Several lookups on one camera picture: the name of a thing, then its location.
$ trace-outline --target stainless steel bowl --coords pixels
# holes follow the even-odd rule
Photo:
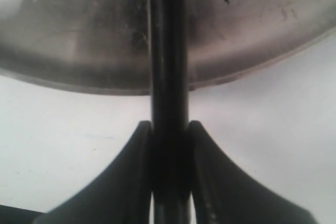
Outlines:
[[[336,26],[336,0],[187,0],[190,89],[293,55]],[[0,0],[0,73],[98,94],[149,92],[146,0]]]

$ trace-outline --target metal pole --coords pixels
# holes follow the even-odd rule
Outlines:
[[[149,0],[152,189],[156,224],[190,222],[185,0]]]

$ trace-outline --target metal bowl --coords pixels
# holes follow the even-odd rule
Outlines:
[[[331,34],[336,0],[187,0],[190,89],[233,81]],[[0,0],[0,73],[149,93],[146,0]]]

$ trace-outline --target white wall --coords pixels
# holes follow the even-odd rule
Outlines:
[[[247,173],[336,219],[336,36],[253,76],[191,93],[191,118]],[[49,211],[115,158],[148,97],[103,97],[0,78],[0,204]]]

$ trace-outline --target black rod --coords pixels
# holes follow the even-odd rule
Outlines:
[[[156,224],[190,219],[185,0],[149,0],[152,62],[152,188]]]

